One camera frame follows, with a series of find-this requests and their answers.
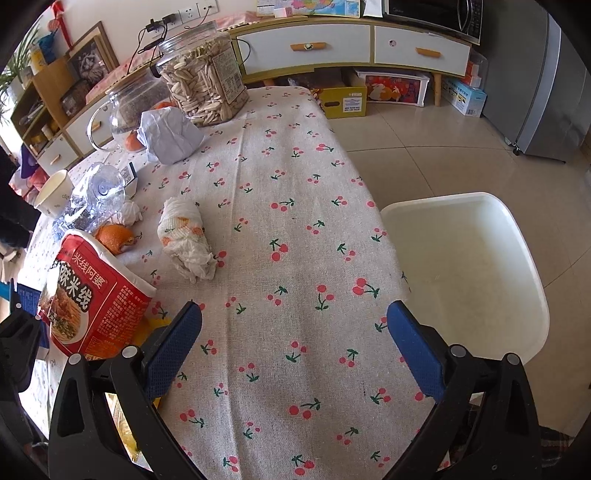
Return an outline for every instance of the glass pitcher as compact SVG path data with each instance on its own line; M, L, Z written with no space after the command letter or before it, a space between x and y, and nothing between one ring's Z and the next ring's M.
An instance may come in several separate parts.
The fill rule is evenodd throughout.
M142 112L177 105L171 100L166 83L162 79L155 78L147 65L123 77L107 90L106 94L109 96L112 108L109 124L113 139L127 152L139 152L145 149L138 140ZM86 135L96 150L113 151L116 147L100 147L92 138L93 124L99 111L100 107L90 118Z

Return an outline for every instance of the paper cup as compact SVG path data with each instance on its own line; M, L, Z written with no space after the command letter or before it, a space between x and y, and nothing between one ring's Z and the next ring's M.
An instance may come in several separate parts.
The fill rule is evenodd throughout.
M48 217L58 218L70 201L74 185L67 170L54 173L37 195L34 207Z

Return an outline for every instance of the white plastic bin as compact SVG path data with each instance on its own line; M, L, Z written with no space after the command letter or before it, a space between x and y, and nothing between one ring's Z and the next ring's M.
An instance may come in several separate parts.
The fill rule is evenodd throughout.
M523 363L548 335L544 289L519 227L489 193L394 203L381 212L416 319L472 355Z

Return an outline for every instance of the cherry print tablecloth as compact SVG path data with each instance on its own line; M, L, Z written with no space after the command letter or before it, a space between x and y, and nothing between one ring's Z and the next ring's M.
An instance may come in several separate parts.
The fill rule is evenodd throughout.
M189 159L134 162L144 220L118 258L158 288L147 315L200 304L203 329L160 413L210 479L379 479L433 405L385 324L404 298L395 251L363 180L299 87L251 90L233 120L206 128ZM96 153L76 166L76 181ZM165 200L195 202L218 260L191 285L162 252ZM40 221L20 280L41 288L53 260ZM52 349L49 410L65 359Z

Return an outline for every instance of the wooden leg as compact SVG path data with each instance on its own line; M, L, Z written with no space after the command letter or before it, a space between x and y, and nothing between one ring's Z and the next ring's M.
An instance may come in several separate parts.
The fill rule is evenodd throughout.
M433 79L435 80L433 86L435 90L435 106L441 106L441 73L434 73Z

